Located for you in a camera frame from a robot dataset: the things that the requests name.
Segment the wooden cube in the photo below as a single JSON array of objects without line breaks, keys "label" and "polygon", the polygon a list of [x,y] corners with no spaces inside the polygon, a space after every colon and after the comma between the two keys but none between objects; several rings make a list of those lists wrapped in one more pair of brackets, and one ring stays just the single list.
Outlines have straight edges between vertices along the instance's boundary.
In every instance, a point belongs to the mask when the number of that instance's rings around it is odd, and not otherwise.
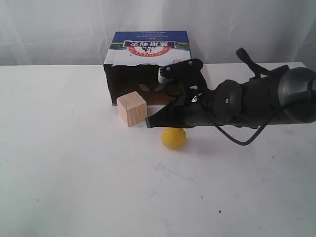
[{"label": "wooden cube", "polygon": [[136,91],[117,98],[118,114],[131,127],[147,117],[147,103]]}]

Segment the open box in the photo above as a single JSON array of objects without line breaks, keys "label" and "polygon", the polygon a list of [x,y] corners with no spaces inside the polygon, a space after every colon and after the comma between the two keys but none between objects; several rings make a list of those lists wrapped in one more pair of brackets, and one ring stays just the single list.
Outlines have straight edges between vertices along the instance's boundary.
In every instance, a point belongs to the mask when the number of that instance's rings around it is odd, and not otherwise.
[{"label": "open box", "polygon": [[[104,62],[112,104],[137,91],[148,105],[170,101],[158,82],[160,66],[191,59],[186,31],[116,32]],[[168,88],[177,94],[177,85]]]}]

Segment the white curtain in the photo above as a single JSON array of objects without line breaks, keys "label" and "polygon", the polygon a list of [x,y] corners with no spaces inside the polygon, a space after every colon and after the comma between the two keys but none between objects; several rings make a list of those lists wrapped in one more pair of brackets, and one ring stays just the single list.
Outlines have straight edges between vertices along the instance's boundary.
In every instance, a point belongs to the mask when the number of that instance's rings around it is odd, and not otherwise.
[{"label": "white curtain", "polygon": [[316,69],[316,0],[0,0],[0,65],[102,64],[115,31],[187,30],[192,56]]}]

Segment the yellow ball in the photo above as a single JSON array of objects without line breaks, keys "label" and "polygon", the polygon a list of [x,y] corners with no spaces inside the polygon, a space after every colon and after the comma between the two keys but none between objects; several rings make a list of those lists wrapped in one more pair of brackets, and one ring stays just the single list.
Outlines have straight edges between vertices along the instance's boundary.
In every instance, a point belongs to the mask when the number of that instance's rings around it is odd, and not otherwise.
[{"label": "yellow ball", "polygon": [[161,135],[162,143],[169,149],[178,150],[186,142],[186,132],[183,128],[166,127]]}]

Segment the white table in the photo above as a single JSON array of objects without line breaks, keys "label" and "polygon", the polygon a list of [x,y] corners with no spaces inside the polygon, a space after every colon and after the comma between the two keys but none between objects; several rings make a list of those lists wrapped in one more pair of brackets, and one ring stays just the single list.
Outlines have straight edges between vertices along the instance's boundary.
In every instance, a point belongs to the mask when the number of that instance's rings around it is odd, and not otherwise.
[{"label": "white table", "polygon": [[[253,76],[203,73],[211,88]],[[315,236],[316,123],[267,127],[246,147],[187,129],[178,152],[161,131],[124,125],[102,66],[0,67],[0,236]]]}]

